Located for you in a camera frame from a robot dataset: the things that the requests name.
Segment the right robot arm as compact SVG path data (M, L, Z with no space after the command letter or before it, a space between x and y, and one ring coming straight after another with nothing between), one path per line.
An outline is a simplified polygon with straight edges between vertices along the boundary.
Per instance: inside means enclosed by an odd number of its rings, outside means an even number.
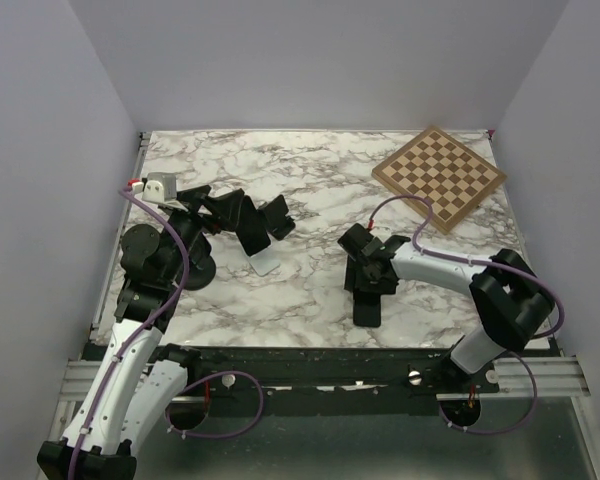
M356 223L339 239L346 252L344 289L353 297L353 323L381 325L381 297L401 281L419 281L471 298L479 326L463 336L441 360L442 384L460 392L488 363L505 352L520 353L553 312L556 300L515 251L492 257L426 253L406 236L381 241Z

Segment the black round-base phone stand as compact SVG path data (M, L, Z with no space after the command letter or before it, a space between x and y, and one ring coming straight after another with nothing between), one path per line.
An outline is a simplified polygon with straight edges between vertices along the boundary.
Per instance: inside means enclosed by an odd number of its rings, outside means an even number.
M211 251L206 237L199 235L189 250L189 275L185 282L185 290L201 290L212 282L216 274L216 263Z

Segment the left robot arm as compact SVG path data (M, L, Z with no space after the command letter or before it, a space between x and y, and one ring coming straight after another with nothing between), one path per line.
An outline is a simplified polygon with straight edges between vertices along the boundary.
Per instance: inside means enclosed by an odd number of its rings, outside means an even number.
M159 342L180 296L215 276L205 233L234 232L243 190L213 197L210 187L178 191L168 180L137 179L120 192L161 224L139 224L121 241L123 287L104 357L77 413L37 463L49 479L131 479L137 455L179 393L202 380L195 352Z

